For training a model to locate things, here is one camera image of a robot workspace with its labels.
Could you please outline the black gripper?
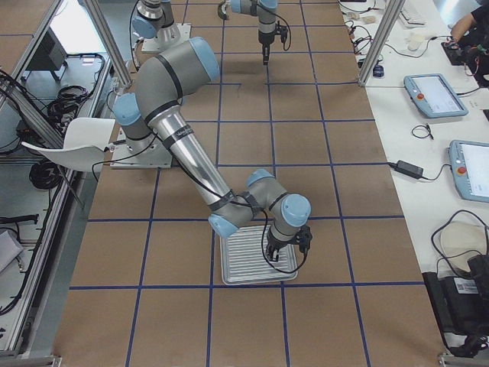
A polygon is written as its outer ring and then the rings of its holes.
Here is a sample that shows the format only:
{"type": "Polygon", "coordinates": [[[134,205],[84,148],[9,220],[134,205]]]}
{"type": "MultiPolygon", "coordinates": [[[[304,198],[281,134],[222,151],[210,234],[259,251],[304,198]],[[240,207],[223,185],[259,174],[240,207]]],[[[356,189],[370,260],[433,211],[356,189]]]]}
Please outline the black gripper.
{"type": "Polygon", "coordinates": [[[313,235],[310,231],[310,227],[304,225],[300,230],[288,240],[277,239],[269,229],[267,232],[267,246],[265,249],[265,256],[268,260],[277,260],[279,258],[279,251],[287,245],[298,245],[300,252],[306,258],[310,249],[310,242],[313,239],[313,235]]]}
{"type": "Polygon", "coordinates": [[[289,36],[289,27],[286,25],[281,25],[279,22],[277,23],[259,23],[258,24],[258,41],[262,45],[262,53],[263,53],[263,65],[267,66],[269,64],[269,55],[270,46],[275,40],[275,37],[280,37],[280,42],[283,45],[283,49],[287,50],[287,39],[289,36]]]}

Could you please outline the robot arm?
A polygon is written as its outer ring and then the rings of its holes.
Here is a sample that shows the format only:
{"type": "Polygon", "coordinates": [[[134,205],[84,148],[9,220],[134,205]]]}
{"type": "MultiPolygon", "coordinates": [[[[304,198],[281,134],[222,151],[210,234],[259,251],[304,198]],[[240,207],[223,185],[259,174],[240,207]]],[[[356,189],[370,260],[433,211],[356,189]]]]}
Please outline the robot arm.
{"type": "Polygon", "coordinates": [[[308,199],[289,193],[265,169],[255,171],[248,178],[246,191],[235,194],[180,112],[180,99],[218,76],[213,49],[203,38],[191,37],[142,64],[131,116],[149,128],[193,180],[211,211],[209,223],[219,236],[228,238],[257,214],[270,213],[274,221],[262,247],[265,258],[276,262],[287,245],[297,245],[306,255],[313,238],[306,224],[311,213],[308,199]]]}
{"type": "Polygon", "coordinates": [[[178,23],[170,1],[137,1],[130,35],[135,37],[131,61],[138,70],[161,52],[193,37],[204,37],[224,68],[225,76],[266,77],[270,57],[279,67],[287,64],[286,52],[292,31],[277,14],[276,1],[221,1],[214,4],[185,4],[178,23]]]}

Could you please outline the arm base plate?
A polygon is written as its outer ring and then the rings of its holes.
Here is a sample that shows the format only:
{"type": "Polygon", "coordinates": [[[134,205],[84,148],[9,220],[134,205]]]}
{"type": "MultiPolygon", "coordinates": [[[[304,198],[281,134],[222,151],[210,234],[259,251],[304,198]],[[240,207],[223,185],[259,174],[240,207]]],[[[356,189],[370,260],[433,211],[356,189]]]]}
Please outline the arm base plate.
{"type": "Polygon", "coordinates": [[[190,34],[190,23],[173,23],[169,27],[161,28],[156,37],[145,39],[141,51],[144,54],[159,54],[187,41],[190,34]]]}
{"type": "Polygon", "coordinates": [[[153,134],[141,140],[131,140],[120,131],[119,140],[113,150],[110,166],[114,169],[170,168],[172,156],[162,142],[153,134]]]}

